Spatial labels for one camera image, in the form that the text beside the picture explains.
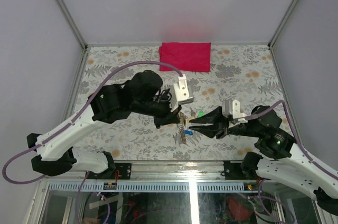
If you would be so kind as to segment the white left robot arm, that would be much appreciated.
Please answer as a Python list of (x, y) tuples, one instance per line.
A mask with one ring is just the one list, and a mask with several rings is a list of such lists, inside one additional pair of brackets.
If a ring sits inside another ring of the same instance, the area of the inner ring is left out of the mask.
[(124, 83), (102, 86), (89, 96), (81, 110), (45, 134), (31, 133), (27, 144), (36, 152), (32, 169), (45, 176), (85, 171), (91, 179), (112, 179), (118, 173), (107, 151), (86, 152), (75, 147), (89, 134), (136, 113), (151, 116), (157, 129), (180, 122), (180, 102), (189, 96), (186, 76), (162, 90), (162, 78), (151, 70), (135, 74)]

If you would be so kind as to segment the blue key tag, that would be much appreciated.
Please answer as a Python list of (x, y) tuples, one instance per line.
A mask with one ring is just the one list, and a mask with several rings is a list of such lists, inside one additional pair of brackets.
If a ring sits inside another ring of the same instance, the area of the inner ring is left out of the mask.
[(184, 134), (186, 134), (186, 135), (193, 135), (194, 133), (192, 131), (190, 131), (190, 130), (185, 130)]

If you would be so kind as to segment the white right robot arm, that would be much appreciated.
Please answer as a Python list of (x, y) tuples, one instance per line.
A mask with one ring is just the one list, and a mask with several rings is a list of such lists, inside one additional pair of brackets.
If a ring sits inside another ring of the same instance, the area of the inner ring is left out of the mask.
[(337, 215), (337, 170), (312, 155), (296, 136), (281, 129), (282, 121), (272, 106), (257, 106), (247, 116), (234, 100), (192, 119), (190, 129), (208, 138), (221, 139), (228, 135), (257, 138), (254, 146), (259, 152), (246, 154), (241, 163), (245, 178), (274, 180)]

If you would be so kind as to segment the metal keyring hoop yellow handle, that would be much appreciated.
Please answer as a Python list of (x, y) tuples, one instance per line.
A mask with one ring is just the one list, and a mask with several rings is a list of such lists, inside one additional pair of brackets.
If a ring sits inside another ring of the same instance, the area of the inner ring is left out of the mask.
[(177, 124), (178, 130), (179, 130), (179, 142), (180, 144), (186, 144), (186, 138), (185, 138), (185, 125), (186, 125), (186, 119), (185, 115), (182, 112), (179, 112), (179, 123)]

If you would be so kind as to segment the key yellow tag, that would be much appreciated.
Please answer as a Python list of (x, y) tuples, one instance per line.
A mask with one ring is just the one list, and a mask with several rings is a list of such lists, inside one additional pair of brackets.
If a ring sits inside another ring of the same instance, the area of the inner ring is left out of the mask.
[(196, 111), (190, 107), (190, 116), (186, 119), (186, 122), (189, 123), (190, 120), (197, 118)]

